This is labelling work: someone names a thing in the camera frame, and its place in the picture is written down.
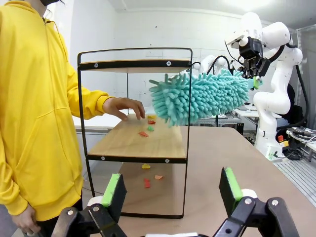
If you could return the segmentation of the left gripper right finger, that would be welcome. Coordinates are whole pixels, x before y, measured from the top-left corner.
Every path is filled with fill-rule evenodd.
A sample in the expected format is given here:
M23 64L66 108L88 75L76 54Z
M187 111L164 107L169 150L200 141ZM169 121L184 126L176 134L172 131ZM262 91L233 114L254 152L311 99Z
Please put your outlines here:
M285 200L259 200L253 190L240 188L230 167L222 168L219 190L228 217L216 237L240 237L246 228L257 228L263 237L299 236Z

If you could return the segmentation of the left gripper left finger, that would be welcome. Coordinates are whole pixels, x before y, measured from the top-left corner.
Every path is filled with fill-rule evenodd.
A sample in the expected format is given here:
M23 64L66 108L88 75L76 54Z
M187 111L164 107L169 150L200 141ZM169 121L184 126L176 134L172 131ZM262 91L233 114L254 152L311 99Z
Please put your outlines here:
M118 225L127 190L122 174L113 174L99 203L82 211L66 207L58 217L53 237L79 237L99 233L103 237L125 237Z

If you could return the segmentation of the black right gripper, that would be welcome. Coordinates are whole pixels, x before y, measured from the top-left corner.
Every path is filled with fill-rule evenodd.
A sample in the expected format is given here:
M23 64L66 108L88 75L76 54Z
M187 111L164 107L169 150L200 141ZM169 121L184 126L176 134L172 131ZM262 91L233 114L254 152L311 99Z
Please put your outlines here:
M244 58L242 77L252 79L251 89L258 89L262 84L261 77L266 75L270 61L263 57L262 42L259 39L247 37L247 40L245 46L239 45L239 54Z

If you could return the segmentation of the person's right hand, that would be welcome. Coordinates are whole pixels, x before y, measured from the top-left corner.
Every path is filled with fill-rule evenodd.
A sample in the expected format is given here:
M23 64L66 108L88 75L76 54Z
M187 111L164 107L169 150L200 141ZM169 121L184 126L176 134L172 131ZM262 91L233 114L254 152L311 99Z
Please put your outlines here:
M26 209L18 214L11 216L13 223L27 235L33 235L40 232L40 227L36 221L36 212L28 204Z

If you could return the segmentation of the person's left hand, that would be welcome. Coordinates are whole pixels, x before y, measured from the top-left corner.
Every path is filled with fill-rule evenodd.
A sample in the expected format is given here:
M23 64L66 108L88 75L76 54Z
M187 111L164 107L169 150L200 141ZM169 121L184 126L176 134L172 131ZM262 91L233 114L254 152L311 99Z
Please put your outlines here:
M132 109L138 120L145 118L145 109L140 101L124 98L111 97L107 99L102 106L105 113L113 115L122 121L128 121L128 116L121 112L121 110Z

